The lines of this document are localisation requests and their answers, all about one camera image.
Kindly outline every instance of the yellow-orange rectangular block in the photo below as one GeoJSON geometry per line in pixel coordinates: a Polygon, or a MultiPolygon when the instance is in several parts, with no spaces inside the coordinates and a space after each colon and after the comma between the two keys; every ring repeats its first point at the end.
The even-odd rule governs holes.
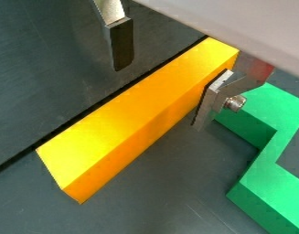
{"type": "Polygon", "coordinates": [[[58,187],[78,203],[192,110],[236,54],[206,38],[35,149],[58,187]]]}

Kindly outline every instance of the gray surface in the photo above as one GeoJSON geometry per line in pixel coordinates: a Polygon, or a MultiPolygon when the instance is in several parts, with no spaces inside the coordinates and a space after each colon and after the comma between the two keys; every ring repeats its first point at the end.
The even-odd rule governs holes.
{"type": "Polygon", "coordinates": [[[134,62],[116,73],[89,0],[0,0],[0,164],[200,37],[137,4],[129,17],[134,62]]]}
{"type": "Polygon", "coordinates": [[[299,178],[299,130],[293,135],[276,163],[299,178]]]}
{"type": "Polygon", "coordinates": [[[299,76],[299,0],[134,0],[299,76]]]}
{"type": "Polygon", "coordinates": [[[0,234],[265,233],[224,194],[256,150],[192,115],[80,206],[34,153],[0,173],[0,234]]]}

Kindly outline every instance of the green block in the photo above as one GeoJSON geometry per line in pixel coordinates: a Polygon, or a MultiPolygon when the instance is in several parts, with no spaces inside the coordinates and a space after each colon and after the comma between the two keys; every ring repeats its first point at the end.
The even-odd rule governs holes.
{"type": "Polygon", "coordinates": [[[269,233],[299,233],[299,178],[276,164],[299,128],[299,99],[269,84],[244,96],[239,114],[216,120],[260,152],[227,197],[269,233]]]}

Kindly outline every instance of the bolt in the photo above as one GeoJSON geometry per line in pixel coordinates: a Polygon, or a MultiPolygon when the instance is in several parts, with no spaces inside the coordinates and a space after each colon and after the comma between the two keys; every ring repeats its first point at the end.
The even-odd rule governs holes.
{"type": "Polygon", "coordinates": [[[236,95],[228,98],[223,104],[223,108],[229,109],[232,112],[237,113],[245,103],[245,98],[241,95],[236,95]]]}

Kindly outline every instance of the dark gray table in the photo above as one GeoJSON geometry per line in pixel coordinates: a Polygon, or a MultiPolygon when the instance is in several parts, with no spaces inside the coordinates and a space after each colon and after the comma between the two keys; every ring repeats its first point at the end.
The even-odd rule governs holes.
{"type": "MultiPolygon", "coordinates": [[[[299,79],[272,83],[299,96],[299,79]]],[[[192,114],[80,206],[34,152],[0,171],[0,234],[265,233],[224,194],[256,150],[216,122],[198,133],[192,114]]]]}
{"type": "Polygon", "coordinates": [[[202,36],[122,3],[134,61],[114,72],[89,0],[0,0],[0,164],[202,36]]]}

